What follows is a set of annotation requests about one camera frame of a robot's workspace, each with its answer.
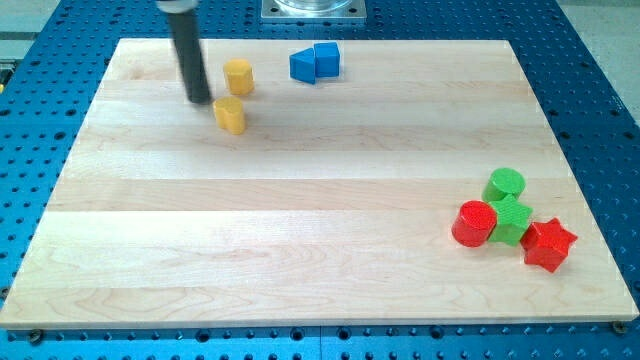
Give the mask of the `silver pusher mount collar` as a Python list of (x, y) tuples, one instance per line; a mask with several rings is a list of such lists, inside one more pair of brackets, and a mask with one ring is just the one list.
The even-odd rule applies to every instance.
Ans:
[(194, 10), (198, 0), (156, 0), (157, 7), (165, 13), (185, 13)]

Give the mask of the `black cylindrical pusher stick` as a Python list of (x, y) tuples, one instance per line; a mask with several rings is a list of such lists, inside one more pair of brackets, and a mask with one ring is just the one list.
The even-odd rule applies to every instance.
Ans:
[(195, 10), (169, 13), (167, 17), (187, 99), (194, 104), (209, 104), (212, 96), (200, 45)]

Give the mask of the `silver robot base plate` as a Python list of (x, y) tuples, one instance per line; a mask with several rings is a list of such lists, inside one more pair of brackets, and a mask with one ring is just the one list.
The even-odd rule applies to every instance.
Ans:
[(261, 18), (272, 22), (364, 21), (365, 0), (261, 0)]

